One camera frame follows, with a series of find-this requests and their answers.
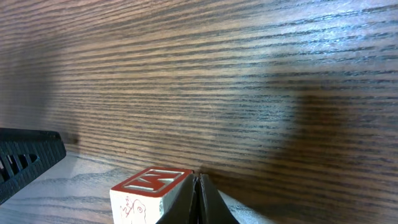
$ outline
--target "wooden table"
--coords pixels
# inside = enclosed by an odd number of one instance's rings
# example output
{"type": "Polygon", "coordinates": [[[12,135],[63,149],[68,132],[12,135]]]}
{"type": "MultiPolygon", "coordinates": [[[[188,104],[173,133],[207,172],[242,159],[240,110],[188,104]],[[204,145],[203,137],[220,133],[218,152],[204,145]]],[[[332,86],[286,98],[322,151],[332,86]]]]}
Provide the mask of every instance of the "wooden table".
{"type": "Polygon", "coordinates": [[[0,9],[0,126],[68,151],[1,223],[112,223],[110,187],[152,165],[274,223],[398,222],[397,0],[0,9]]]}

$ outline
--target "block top face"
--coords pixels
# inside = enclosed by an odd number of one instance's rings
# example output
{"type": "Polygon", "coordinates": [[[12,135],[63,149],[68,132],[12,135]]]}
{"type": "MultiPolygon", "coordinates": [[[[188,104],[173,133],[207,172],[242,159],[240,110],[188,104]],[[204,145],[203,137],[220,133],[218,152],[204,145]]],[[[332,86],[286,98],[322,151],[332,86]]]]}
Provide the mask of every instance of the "block top face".
{"type": "Polygon", "coordinates": [[[111,190],[145,197],[163,197],[181,183],[192,170],[168,167],[148,167],[111,190]]]}

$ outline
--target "black object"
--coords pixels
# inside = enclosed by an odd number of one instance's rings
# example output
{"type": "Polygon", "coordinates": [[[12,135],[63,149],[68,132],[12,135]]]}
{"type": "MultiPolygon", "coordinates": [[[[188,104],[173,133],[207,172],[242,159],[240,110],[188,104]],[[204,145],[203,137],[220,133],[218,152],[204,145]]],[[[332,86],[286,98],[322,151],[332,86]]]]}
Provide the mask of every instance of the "black object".
{"type": "Polygon", "coordinates": [[[65,156],[59,133],[0,128],[0,205],[65,156]]]}
{"type": "Polygon", "coordinates": [[[182,183],[170,209],[156,224],[239,223],[206,174],[190,174],[182,183]]]}

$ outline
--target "wooden block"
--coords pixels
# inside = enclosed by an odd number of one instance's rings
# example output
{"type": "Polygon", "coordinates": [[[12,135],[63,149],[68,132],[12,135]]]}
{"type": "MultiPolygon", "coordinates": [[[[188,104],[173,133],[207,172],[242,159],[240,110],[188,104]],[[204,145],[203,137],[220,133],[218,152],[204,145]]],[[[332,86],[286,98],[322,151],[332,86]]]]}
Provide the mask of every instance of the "wooden block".
{"type": "Polygon", "coordinates": [[[192,170],[149,167],[114,186],[111,205],[115,224],[155,224],[172,205],[192,170]]]}

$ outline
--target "red border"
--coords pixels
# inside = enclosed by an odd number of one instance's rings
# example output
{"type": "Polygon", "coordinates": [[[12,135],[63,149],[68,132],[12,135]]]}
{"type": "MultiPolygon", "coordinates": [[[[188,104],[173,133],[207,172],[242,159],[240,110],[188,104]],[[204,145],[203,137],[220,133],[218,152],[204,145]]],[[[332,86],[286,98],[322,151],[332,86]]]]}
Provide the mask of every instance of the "red border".
{"type": "Polygon", "coordinates": [[[121,182],[120,184],[112,187],[111,190],[117,190],[120,192],[136,194],[136,195],[143,195],[146,197],[163,197],[165,194],[167,194],[167,192],[169,192],[171,189],[173,189],[178,183],[180,183],[183,179],[185,179],[188,175],[190,175],[192,173],[193,173],[193,171],[188,170],[188,169],[177,169],[177,168],[168,168],[168,167],[148,167],[148,168],[144,169],[143,171],[139,172],[138,174],[136,174],[136,175],[126,179],[125,181],[121,182]],[[150,169],[184,172],[184,174],[182,174],[175,181],[173,181],[172,183],[170,183],[168,186],[166,186],[164,189],[162,189],[160,192],[157,192],[157,193],[150,193],[150,192],[145,192],[145,191],[141,191],[141,190],[132,190],[132,189],[127,189],[127,188],[122,187],[125,183],[142,175],[143,173],[147,172],[150,169]]]}

